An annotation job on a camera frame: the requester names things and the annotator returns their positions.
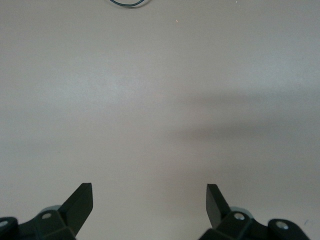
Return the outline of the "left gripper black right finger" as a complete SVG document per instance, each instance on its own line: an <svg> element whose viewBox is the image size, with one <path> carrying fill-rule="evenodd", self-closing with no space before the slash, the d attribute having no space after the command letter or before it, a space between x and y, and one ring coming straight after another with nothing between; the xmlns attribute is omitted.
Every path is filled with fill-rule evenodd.
<svg viewBox="0 0 320 240"><path fill-rule="evenodd" d="M294 222L274 218L267 225L241 208L231 208L216 184L206 186L206 212L211 223L201 240L308 240Z"/></svg>

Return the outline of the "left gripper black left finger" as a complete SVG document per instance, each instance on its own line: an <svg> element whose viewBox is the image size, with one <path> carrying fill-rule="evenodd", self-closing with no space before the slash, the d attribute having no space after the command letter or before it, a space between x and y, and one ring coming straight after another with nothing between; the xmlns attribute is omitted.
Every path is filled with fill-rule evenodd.
<svg viewBox="0 0 320 240"><path fill-rule="evenodd" d="M82 183L62 205L43 209L31 220L0 219L2 240L75 240L93 210L91 183Z"/></svg>

